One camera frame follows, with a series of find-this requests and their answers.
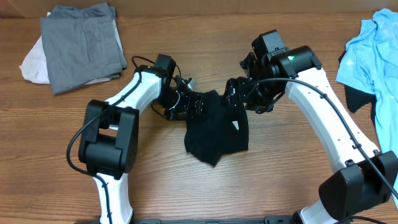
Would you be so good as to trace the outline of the black t-shirt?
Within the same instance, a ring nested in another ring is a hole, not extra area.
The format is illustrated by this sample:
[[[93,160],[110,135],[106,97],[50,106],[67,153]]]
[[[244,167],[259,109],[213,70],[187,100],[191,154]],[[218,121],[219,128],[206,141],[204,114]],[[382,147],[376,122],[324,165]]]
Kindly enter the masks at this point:
[[[185,149],[198,160],[216,166],[222,156],[248,150],[249,125],[242,103],[224,105],[212,90],[202,94],[204,117],[186,120]]]

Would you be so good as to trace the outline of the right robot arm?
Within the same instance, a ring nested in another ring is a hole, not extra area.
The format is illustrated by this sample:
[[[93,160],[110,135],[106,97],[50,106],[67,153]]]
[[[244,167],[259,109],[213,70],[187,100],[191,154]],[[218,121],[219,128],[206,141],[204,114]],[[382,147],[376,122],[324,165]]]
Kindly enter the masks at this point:
[[[291,223],[349,223],[360,212],[397,195],[397,156],[382,152],[351,119],[335,95],[321,62],[308,46],[288,49],[276,30],[259,35],[240,63],[244,77],[227,82],[223,101],[244,103],[258,114],[288,96],[322,143],[332,176],[319,186],[319,198],[296,211]]]

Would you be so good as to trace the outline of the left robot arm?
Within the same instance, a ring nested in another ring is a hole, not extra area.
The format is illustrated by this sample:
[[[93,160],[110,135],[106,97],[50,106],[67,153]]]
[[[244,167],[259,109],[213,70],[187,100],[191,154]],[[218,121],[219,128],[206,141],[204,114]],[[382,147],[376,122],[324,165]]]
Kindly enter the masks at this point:
[[[164,54],[149,65],[136,66],[133,79],[105,101],[91,100],[85,111],[78,158],[86,165],[99,193],[101,216],[97,223],[133,223],[128,174],[136,160],[139,117],[158,103],[167,121],[185,121],[195,111],[199,95],[191,94],[194,80],[184,79],[175,60]]]

